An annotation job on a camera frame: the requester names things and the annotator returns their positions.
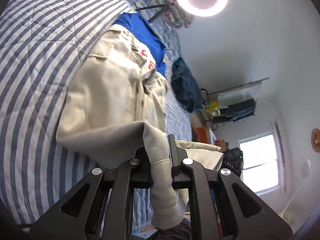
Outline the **beige and blue jacket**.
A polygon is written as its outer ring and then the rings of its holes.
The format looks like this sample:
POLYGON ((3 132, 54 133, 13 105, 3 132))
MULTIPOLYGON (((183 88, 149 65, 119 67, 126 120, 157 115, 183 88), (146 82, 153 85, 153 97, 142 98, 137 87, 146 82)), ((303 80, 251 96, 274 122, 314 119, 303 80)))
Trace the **beige and blue jacket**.
POLYGON ((165 230, 184 218, 188 195, 172 187, 165 132, 165 46, 139 14, 121 14, 69 85, 56 140, 112 169, 146 150, 153 181, 152 223, 165 230))

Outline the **hanging dark clothes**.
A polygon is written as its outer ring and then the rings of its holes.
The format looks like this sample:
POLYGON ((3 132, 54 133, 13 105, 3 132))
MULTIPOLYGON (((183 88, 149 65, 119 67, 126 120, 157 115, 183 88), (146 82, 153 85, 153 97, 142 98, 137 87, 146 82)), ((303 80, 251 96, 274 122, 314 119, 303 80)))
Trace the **hanging dark clothes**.
POLYGON ((221 110, 221 122, 238 121, 254 115, 257 102, 249 99, 221 110))

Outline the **black metal clothes rack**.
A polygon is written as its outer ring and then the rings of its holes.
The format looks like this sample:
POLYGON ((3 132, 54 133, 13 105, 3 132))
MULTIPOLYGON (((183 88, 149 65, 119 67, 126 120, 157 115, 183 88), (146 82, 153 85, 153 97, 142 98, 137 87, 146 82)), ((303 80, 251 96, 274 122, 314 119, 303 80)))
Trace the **black metal clothes rack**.
POLYGON ((263 82, 269 79, 267 77, 211 93, 202 88, 203 109, 199 110, 199 116, 204 126, 217 130, 219 124, 254 115, 263 82))

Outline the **brown cardboard box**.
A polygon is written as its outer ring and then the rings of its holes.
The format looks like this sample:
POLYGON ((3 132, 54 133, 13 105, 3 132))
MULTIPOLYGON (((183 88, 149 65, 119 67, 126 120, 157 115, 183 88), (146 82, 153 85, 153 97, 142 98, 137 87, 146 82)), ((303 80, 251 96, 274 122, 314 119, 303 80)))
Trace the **brown cardboard box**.
POLYGON ((221 152, 226 152, 229 150, 229 143, 224 140, 215 140, 215 146, 221 148, 221 152))

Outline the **window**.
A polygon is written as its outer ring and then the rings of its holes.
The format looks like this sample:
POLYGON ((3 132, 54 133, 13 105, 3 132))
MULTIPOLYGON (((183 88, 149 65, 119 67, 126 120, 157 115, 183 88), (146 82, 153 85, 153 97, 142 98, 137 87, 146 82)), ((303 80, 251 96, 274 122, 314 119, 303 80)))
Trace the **window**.
POLYGON ((241 179, 257 195, 280 187, 279 155, 272 132, 239 140, 243 152, 241 179))

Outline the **orange blanket bundle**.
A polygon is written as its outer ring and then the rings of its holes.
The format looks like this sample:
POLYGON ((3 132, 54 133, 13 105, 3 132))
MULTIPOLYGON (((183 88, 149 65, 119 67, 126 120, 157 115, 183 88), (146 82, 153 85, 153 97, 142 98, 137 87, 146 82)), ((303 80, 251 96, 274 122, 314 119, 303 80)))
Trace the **orange blanket bundle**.
POLYGON ((192 141, 215 145, 216 136, 210 128, 193 127, 191 131, 192 141))

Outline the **yellow box on rack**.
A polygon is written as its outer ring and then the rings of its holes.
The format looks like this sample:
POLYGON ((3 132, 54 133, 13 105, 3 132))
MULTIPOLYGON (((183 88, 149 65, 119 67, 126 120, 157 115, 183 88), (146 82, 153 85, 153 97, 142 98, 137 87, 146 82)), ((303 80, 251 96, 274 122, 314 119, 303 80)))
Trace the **yellow box on rack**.
POLYGON ((211 102, 208 106, 206 106, 206 112, 212 118, 217 118, 221 116, 219 103, 217 101, 211 102))

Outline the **hanging striped cloth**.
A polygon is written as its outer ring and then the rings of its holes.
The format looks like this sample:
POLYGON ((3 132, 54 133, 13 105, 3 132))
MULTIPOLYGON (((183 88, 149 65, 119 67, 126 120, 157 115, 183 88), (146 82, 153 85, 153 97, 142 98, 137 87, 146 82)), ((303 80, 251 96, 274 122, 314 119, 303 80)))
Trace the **hanging striped cloth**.
POLYGON ((247 83, 242 86, 229 89, 226 92, 217 94, 217 100, 220 104, 232 105, 249 99, 255 99, 261 91, 260 82, 247 83))

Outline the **dark navy garment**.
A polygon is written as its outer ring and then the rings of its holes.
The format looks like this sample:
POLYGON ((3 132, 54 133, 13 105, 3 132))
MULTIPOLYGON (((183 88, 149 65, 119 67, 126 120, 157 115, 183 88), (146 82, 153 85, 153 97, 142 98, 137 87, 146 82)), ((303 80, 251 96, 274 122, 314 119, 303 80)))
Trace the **dark navy garment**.
POLYGON ((202 95, 199 85, 181 57, 172 65, 171 86, 177 101, 188 113, 193 113, 202 108, 202 95))

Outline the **grey striped quilt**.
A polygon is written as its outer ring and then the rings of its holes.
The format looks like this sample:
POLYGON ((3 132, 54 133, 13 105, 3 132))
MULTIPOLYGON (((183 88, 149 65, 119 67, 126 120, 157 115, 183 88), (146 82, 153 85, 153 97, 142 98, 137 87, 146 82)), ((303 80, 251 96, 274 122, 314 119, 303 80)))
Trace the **grey striped quilt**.
POLYGON ((35 223, 95 163, 56 142, 66 93, 127 0, 10 0, 1 15, 1 200, 35 223))

